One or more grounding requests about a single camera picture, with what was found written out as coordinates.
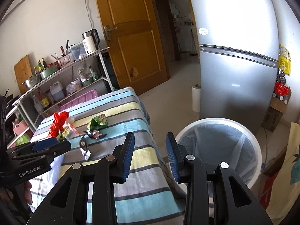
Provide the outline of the left hand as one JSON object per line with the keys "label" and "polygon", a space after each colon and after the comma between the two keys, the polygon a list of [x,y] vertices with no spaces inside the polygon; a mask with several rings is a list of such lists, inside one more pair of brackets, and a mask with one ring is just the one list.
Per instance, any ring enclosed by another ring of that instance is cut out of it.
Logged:
{"label": "left hand", "polygon": [[33,203],[31,188],[32,184],[29,181],[24,182],[24,198],[29,205]]}

